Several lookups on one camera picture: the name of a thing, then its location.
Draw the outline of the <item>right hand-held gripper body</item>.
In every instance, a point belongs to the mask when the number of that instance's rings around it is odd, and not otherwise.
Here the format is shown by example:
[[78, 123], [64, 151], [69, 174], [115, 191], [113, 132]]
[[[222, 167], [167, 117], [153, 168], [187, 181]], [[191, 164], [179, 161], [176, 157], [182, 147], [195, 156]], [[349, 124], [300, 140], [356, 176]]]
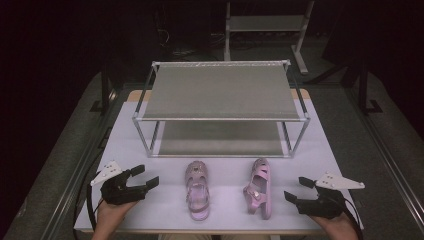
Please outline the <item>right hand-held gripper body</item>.
[[364, 189], [363, 182], [357, 182], [340, 175], [326, 172], [315, 181], [317, 198], [315, 200], [299, 199], [295, 203], [300, 214], [332, 219], [342, 213], [348, 215], [350, 211], [346, 206], [346, 198], [342, 190]]

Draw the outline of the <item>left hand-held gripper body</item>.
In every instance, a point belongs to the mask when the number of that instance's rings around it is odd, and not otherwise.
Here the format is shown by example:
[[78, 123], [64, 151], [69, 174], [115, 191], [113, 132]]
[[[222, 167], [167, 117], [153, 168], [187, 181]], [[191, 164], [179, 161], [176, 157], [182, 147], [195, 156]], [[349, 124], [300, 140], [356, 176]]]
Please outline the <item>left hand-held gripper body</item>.
[[121, 205], [124, 203], [143, 200], [147, 194], [144, 185], [127, 186], [131, 169], [123, 170], [116, 161], [110, 161], [97, 173], [90, 186], [102, 184], [101, 195], [108, 204]]

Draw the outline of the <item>pink sandal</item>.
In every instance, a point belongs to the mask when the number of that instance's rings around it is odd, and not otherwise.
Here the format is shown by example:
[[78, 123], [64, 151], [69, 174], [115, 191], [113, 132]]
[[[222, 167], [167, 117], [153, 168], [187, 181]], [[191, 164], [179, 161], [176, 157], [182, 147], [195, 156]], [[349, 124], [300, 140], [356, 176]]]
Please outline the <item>pink sandal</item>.
[[195, 221], [203, 221], [209, 216], [210, 194], [208, 170], [202, 161], [193, 161], [185, 172], [186, 203], [190, 216]]
[[261, 210], [262, 218], [268, 220], [272, 214], [271, 171], [267, 159], [257, 159], [251, 170], [250, 182], [243, 189], [249, 214]]

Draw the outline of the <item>grey two-tier shoe rack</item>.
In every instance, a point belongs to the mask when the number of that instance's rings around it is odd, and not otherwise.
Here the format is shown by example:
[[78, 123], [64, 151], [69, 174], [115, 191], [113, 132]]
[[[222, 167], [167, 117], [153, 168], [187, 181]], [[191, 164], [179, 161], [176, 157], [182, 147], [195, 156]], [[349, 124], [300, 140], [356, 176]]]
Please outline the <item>grey two-tier shoe rack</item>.
[[289, 66], [154, 62], [132, 117], [147, 155], [294, 156], [310, 117]]

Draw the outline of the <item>person's left hand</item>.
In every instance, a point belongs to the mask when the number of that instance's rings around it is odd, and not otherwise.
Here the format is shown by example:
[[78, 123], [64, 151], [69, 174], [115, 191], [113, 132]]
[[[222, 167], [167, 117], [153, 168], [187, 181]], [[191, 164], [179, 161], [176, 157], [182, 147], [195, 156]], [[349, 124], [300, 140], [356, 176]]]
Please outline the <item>person's left hand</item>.
[[121, 205], [108, 204], [104, 199], [101, 199], [97, 211], [95, 232], [113, 233], [135, 205], [136, 202]]

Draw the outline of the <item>person's right hand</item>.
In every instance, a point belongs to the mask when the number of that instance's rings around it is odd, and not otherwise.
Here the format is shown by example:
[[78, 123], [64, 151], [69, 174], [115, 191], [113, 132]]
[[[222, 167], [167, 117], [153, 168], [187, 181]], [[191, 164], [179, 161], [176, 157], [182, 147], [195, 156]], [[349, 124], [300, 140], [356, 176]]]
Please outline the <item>person's right hand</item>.
[[355, 227], [348, 216], [342, 213], [333, 219], [311, 216], [328, 235], [330, 240], [359, 240]]

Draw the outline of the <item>black metal stand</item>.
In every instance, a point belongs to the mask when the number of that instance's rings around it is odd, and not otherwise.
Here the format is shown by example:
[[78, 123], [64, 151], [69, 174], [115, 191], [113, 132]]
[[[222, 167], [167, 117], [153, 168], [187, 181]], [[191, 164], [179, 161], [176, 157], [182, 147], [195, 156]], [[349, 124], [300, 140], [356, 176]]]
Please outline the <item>black metal stand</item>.
[[93, 103], [90, 111], [105, 115], [110, 106], [111, 95], [119, 87], [117, 72], [112, 62], [106, 63], [100, 71], [101, 100]]
[[359, 89], [358, 106], [364, 115], [370, 113], [382, 113], [382, 109], [376, 100], [367, 100], [368, 90], [368, 68], [364, 59], [359, 62]]

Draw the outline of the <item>white metal stand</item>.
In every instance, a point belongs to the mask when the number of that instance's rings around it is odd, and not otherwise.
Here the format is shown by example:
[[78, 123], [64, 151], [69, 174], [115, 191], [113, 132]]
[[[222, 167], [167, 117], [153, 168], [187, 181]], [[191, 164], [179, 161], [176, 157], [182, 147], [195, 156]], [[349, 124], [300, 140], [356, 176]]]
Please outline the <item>white metal stand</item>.
[[231, 3], [226, 3], [224, 60], [231, 60], [230, 38], [236, 32], [295, 32], [298, 40], [291, 50], [302, 75], [309, 73], [301, 54], [315, 0], [307, 0], [306, 10], [301, 15], [237, 16], [231, 14]]

